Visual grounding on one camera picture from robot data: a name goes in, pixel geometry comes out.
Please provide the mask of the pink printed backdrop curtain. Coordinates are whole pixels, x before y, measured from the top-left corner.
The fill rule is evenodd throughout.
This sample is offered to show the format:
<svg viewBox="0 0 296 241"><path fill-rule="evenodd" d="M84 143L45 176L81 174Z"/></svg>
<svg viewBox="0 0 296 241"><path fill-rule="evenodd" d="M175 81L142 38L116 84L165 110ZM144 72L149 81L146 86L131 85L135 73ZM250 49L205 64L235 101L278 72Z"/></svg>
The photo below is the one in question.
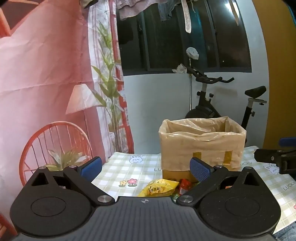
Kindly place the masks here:
<svg viewBox="0 0 296 241"><path fill-rule="evenodd" d="M107 112L91 108L66 114L75 85L98 87L103 60L99 24L109 30L120 58L115 1L1 1L1 214L9 216L20 192L19 163L29 138L53 121L71 121L88 136L95 154L115 148Z"/></svg>

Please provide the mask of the orange wooden door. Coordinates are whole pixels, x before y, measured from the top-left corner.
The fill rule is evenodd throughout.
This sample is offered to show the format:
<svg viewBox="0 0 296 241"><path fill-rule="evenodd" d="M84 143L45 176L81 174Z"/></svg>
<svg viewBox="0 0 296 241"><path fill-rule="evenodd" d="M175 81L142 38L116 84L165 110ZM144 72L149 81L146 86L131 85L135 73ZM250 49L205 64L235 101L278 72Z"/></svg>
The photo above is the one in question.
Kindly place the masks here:
<svg viewBox="0 0 296 241"><path fill-rule="evenodd" d="M263 147L295 136L295 24L284 1L254 1L269 70L269 107Z"/></svg>

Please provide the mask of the cardboard box with plastic liner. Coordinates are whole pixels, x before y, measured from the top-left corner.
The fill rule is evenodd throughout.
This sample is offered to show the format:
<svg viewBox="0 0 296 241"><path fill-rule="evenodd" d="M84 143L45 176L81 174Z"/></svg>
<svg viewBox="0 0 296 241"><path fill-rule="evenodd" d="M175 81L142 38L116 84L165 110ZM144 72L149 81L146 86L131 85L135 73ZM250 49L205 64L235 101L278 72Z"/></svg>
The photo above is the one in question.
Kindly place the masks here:
<svg viewBox="0 0 296 241"><path fill-rule="evenodd" d="M195 182L189 167L193 157L210 166L240 169L246 130L227 116L164 120L159 139L163 178Z"/></svg>

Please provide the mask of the red snack packet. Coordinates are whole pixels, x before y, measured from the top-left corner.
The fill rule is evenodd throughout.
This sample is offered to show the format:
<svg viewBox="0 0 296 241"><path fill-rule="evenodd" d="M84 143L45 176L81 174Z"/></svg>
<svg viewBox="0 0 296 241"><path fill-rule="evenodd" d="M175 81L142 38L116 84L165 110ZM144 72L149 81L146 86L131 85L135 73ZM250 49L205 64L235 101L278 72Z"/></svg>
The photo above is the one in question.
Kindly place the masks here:
<svg viewBox="0 0 296 241"><path fill-rule="evenodd" d="M188 179L182 179L179 185L179 195L184 195L186 192L192 189L192 182Z"/></svg>

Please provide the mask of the yellow snack packet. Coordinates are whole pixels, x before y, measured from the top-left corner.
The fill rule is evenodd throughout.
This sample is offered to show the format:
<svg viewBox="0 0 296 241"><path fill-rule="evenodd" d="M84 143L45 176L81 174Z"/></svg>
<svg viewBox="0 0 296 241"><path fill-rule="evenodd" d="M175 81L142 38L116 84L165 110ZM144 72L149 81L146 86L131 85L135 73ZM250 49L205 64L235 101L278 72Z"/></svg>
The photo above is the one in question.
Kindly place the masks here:
<svg viewBox="0 0 296 241"><path fill-rule="evenodd" d="M179 182L177 181L166 179L153 180L141 190L138 197L168 197L175 192L178 185Z"/></svg>

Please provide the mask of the dark window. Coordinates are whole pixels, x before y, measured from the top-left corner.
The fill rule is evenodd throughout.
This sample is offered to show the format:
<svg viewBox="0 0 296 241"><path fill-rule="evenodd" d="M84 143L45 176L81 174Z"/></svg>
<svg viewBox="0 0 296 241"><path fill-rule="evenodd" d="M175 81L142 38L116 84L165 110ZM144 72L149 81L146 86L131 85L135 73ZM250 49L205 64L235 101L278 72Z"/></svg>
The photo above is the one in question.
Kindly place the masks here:
<svg viewBox="0 0 296 241"><path fill-rule="evenodd" d="M247 34L237 1L187 1L191 32L180 1L145 1L143 11L125 16L136 1L116 4L119 50L125 76L171 73L178 65L203 72L252 71ZM194 47L199 59L187 56Z"/></svg>

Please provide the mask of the black exercise bike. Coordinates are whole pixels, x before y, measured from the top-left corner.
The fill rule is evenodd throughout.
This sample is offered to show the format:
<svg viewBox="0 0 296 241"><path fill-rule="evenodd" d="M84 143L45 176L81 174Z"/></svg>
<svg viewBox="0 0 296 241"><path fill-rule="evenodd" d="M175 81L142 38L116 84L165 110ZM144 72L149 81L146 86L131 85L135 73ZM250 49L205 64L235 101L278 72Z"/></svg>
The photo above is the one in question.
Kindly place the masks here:
<svg viewBox="0 0 296 241"><path fill-rule="evenodd" d="M199 97L198 105L191 109L185 116L185 118L219 118L221 115L215 109L215 107L211 104L211 100L214 97L214 94L209 94L209 99L206 99L206 90L207 85L215 84L218 82L221 83L230 83L235 80L234 77L231 77L228 80L223 79L222 77L214 78L208 77L206 74L195 70L192 67L187 67L187 73L189 75L193 75L197 82L202 83L202 90L197 92L197 96ZM248 104L245 109L245 113L242 119L241 126L246 130L250 117L254 117L255 112L252 110L253 103L259 103L260 105L267 104L266 100L259 99L263 94L265 94L267 88L262 85L257 88L248 89L245 91L245 95L248 96Z"/></svg>

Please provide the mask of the white plastic bag on pole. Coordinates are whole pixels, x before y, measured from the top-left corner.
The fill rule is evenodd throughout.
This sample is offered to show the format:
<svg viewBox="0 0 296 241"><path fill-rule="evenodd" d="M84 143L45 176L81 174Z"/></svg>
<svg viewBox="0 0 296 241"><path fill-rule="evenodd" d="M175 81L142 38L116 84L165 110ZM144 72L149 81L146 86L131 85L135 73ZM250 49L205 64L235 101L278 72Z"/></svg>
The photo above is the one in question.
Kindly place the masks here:
<svg viewBox="0 0 296 241"><path fill-rule="evenodd" d="M199 53L194 47L188 47L186 49L186 54L189 58L198 60L199 59Z"/></svg>

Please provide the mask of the checkered tablecloth with bunnies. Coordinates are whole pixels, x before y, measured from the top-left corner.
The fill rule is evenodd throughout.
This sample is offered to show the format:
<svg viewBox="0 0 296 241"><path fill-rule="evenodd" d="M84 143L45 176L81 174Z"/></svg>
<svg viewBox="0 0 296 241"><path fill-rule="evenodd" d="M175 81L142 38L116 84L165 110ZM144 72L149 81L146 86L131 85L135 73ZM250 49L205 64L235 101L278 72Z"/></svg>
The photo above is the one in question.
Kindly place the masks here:
<svg viewBox="0 0 296 241"><path fill-rule="evenodd" d="M241 167L253 167L268 186L281 209L275 232L295 222L295 180L279 174L275 164L258 163L254 159L256 146L243 151ZM92 184L117 199L119 196L137 196L148 183L162 178L161 155L135 155L115 152L103 164L102 171Z"/></svg>

